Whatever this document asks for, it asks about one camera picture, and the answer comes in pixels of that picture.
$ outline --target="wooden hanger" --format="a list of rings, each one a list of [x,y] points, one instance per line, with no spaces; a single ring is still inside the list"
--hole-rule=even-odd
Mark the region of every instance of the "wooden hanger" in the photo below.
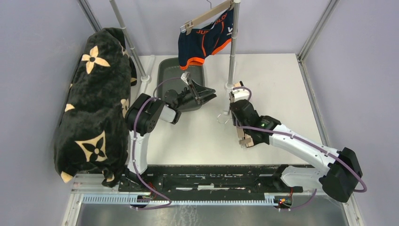
[[[186,22],[183,26],[180,27],[180,31],[184,32],[186,31],[186,35],[191,33],[191,30],[193,27],[200,25],[201,23],[209,20],[210,18],[216,16],[217,14],[223,12],[223,10],[226,10],[227,8],[230,8],[230,10],[233,8],[233,1],[232,0],[227,0],[225,2],[220,3],[219,5],[213,7],[210,9],[208,12],[200,15],[199,17],[190,20]]]

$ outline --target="navy blue shorts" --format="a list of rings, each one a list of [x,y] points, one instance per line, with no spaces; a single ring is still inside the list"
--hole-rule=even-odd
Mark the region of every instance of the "navy blue shorts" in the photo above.
[[[202,65],[205,58],[214,55],[231,42],[234,9],[227,10],[220,17],[202,29],[191,33],[180,33],[179,65],[186,70],[189,65]]]

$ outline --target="black blanket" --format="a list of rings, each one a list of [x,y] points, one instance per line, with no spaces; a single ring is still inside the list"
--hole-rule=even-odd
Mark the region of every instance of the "black blanket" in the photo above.
[[[117,184],[128,157],[124,116],[136,83],[122,30],[105,28],[90,36],[54,145],[55,168],[64,182],[78,172],[97,171],[104,186]]]

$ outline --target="white table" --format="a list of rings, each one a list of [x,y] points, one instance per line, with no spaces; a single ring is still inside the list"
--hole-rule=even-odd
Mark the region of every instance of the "white table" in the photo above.
[[[162,60],[156,56],[152,82],[146,94],[152,96]],[[141,57],[147,64],[149,56]],[[237,54],[234,82],[252,90],[251,103],[259,115],[280,120],[293,131],[321,143],[295,54]],[[232,122],[220,124],[216,117],[225,100],[224,84],[229,73],[229,55],[215,55],[204,63],[205,85],[218,97],[199,110],[182,113],[176,125],[162,120],[151,133],[148,163],[157,165],[254,165],[304,164],[303,160],[266,144],[242,149]],[[132,102],[139,84],[132,88]]]

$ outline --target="white wall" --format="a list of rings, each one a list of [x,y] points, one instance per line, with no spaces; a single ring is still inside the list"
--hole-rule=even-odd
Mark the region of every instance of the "white wall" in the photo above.
[[[0,30],[0,225],[58,226],[71,184],[52,139],[93,29],[75,0],[9,0]]]
[[[216,6],[224,0],[210,0]],[[238,53],[299,53],[328,0],[242,0]],[[119,27],[108,0],[89,0],[102,27]],[[180,26],[207,10],[206,0],[116,0],[140,55],[177,55]],[[221,53],[229,53],[230,45]]]
[[[367,226],[398,225],[399,1],[342,0],[306,60],[327,134],[352,148]]]

